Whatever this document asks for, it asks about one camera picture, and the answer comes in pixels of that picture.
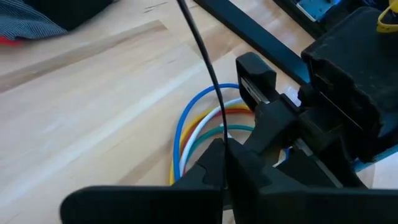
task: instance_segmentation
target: striped fabric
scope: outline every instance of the striped fabric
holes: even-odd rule
[[[8,40],[39,39],[66,32],[23,0],[0,0],[0,36]]]

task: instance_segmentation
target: black machine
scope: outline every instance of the black machine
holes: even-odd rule
[[[256,118],[243,145],[214,140],[171,187],[81,189],[62,203],[62,222],[212,224],[232,208],[237,224],[397,223],[398,190],[369,190],[354,171],[398,140],[398,47],[365,26],[378,15],[361,8],[302,52],[310,83],[300,106],[276,92],[260,57],[238,57],[240,94]]]
[[[241,26],[241,20],[249,19],[250,23],[256,23],[246,18],[248,16],[240,9],[233,9],[234,5],[229,0],[194,1],[226,26],[233,26],[232,30],[238,35],[237,29]],[[321,37],[359,7],[373,7],[381,13],[389,6],[389,0],[274,0],[274,2],[314,39]],[[244,32],[244,35],[253,37],[257,33],[252,27],[248,29],[251,29],[251,32]]]

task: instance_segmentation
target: black wire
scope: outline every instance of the black wire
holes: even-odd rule
[[[220,86],[219,86],[218,81],[217,81],[216,73],[214,72],[214,68],[213,68],[213,66],[211,64],[209,55],[207,53],[205,44],[203,43],[203,40],[202,40],[202,38],[201,38],[201,36],[199,34],[198,28],[196,27],[195,22],[192,19],[192,15],[191,15],[188,7],[187,7],[187,3],[185,2],[185,0],[177,0],[177,2],[178,2],[178,5],[180,6],[182,14],[185,17],[185,20],[188,23],[189,28],[192,31],[193,37],[195,38],[195,40],[196,40],[196,42],[198,44],[200,53],[201,53],[201,55],[203,57],[203,60],[205,61],[207,70],[209,71],[209,74],[210,74],[211,81],[213,82],[214,88],[216,90],[217,98],[218,98],[218,101],[219,101],[220,106],[221,106],[221,115],[223,117],[224,143],[225,143],[225,147],[228,148],[228,127],[227,127],[227,124],[226,124],[225,107],[224,107],[224,103],[223,103],[224,102],[223,101],[223,95],[221,94],[221,89],[220,89]]]

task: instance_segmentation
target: wooden surface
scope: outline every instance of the wooden surface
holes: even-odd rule
[[[233,2],[297,54],[313,42],[272,0]],[[252,48],[188,3],[219,81],[236,83],[234,60]],[[0,67],[0,223],[59,223],[62,199],[89,185],[167,184],[178,117],[211,85],[174,0],[122,0],[69,35],[0,47]],[[209,94],[190,118],[216,105]],[[397,187],[394,158],[361,177]]]

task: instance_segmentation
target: green cable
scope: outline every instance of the green cable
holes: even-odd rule
[[[254,128],[252,128],[250,126],[237,125],[237,124],[228,125],[227,127],[228,127],[228,130],[243,130],[243,131],[253,131],[254,130]],[[197,147],[200,144],[202,144],[204,141],[206,141],[207,139],[211,138],[212,136],[214,136],[216,134],[221,134],[223,132],[224,132],[224,127],[214,128],[214,129],[209,130],[208,132],[206,132],[202,136],[200,136],[198,139],[196,139],[195,142],[192,145],[191,151],[188,154],[187,161],[189,161],[189,159],[191,158],[193,152],[195,152],[195,150],[197,149]]]

